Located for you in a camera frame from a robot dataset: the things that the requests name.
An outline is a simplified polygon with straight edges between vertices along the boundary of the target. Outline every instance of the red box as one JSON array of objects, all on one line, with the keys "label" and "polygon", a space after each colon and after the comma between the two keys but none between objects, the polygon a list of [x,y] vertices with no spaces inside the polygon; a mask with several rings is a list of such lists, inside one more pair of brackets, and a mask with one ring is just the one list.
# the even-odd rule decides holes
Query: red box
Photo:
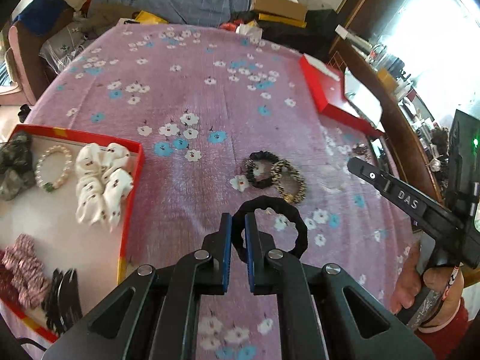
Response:
[{"label": "red box", "polygon": [[345,98],[345,76],[341,71],[327,66],[340,77],[340,81],[335,81],[309,64],[305,56],[300,59],[300,66],[319,113],[361,131],[368,137],[379,138],[383,135],[382,131],[362,119]]}]

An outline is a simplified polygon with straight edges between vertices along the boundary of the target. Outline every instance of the floral bedsheet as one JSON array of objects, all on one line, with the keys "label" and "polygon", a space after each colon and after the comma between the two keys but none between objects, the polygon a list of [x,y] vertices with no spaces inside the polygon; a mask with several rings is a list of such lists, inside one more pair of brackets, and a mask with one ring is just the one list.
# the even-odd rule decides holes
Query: floral bedsheet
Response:
[{"label": "floral bedsheet", "polygon": [[[317,114],[300,57],[213,28],[117,26],[57,77],[27,122],[142,143],[127,255],[156,267],[198,249],[222,212],[278,195],[242,175],[251,152],[289,159],[307,181],[298,205],[309,229],[301,260],[335,262],[387,302],[409,251],[410,220],[348,172],[351,147],[365,137]],[[277,247],[292,248],[296,231],[285,217],[258,211],[257,222]],[[275,297],[249,293],[234,250],[229,292],[203,297],[200,313],[197,358],[280,358]]]}]

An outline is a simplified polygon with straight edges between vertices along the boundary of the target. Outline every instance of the bracelet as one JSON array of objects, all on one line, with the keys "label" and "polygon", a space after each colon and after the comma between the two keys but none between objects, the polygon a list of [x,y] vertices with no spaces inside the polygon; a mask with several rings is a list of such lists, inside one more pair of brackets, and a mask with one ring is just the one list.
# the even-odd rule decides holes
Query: bracelet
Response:
[{"label": "bracelet", "polygon": [[273,185],[272,177],[265,178],[263,180],[257,180],[254,175],[254,169],[256,168],[255,161],[265,160],[275,164],[280,159],[273,153],[269,151],[257,151],[255,153],[250,154],[250,159],[247,160],[246,167],[247,167],[247,174],[245,175],[248,182],[252,187],[260,188],[261,190]]},{"label": "bracelet", "polygon": [[[62,152],[65,155],[66,162],[65,162],[65,166],[63,167],[63,172],[57,181],[54,181],[53,183],[50,183],[50,182],[44,183],[42,180],[42,177],[40,176],[40,169],[42,168],[43,161],[49,155],[55,152]],[[70,150],[68,150],[65,146],[62,146],[62,145],[52,146],[51,148],[46,150],[45,153],[38,160],[37,168],[35,169],[35,181],[37,182],[37,185],[43,190],[45,190],[46,192],[53,192],[54,190],[57,190],[63,185],[65,180],[68,178],[72,164],[73,164],[73,161],[71,160]]]},{"label": "bracelet", "polygon": [[[292,193],[285,192],[285,188],[280,185],[280,179],[282,178],[282,169],[286,168],[292,178],[298,183],[298,192],[294,195]],[[270,170],[272,175],[272,182],[275,185],[278,193],[282,196],[283,200],[287,203],[300,203],[305,198],[305,192],[307,190],[307,183],[305,179],[300,175],[300,171],[294,168],[287,160],[281,160],[275,163]]]}]

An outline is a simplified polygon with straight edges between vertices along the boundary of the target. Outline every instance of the black hair tie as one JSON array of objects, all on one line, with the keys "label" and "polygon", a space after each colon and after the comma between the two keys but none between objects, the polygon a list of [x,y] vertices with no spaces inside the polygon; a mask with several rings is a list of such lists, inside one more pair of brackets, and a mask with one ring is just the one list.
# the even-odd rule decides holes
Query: black hair tie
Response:
[{"label": "black hair tie", "polygon": [[300,259],[303,252],[308,248],[308,229],[300,216],[299,210],[285,202],[282,198],[259,196],[258,198],[244,202],[232,217],[232,245],[237,250],[240,260],[247,263],[247,249],[243,246],[242,238],[242,232],[245,228],[245,215],[249,212],[255,212],[257,208],[261,210],[271,208],[277,214],[285,215],[290,222],[295,224],[298,235],[295,240],[295,247],[290,250],[289,253]]},{"label": "black hair tie", "polygon": [[264,189],[267,187],[271,187],[273,185],[272,181],[272,176],[269,178],[265,178],[263,180],[257,180],[254,175],[254,169],[255,169],[255,161],[260,161],[260,160],[265,160],[268,162],[271,162],[272,164],[277,163],[280,161],[280,159],[273,153],[270,153],[269,151],[257,151],[255,153],[250,154],[250,159],[247,160],[246,166],[247,166],[247,174],[245,175],[248,182],[252,187],[259,188],[259,189]]}]

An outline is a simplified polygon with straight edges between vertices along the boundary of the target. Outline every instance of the cardboard box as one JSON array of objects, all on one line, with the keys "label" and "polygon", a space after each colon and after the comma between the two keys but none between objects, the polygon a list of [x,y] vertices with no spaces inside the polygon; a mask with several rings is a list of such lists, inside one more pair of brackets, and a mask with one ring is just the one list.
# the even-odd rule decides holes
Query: cardboard box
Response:
[{"label": "cardboard box", "polygon": [[251,10],[305,21],[308,9],[305,5],[290,0],[254,0]]}]

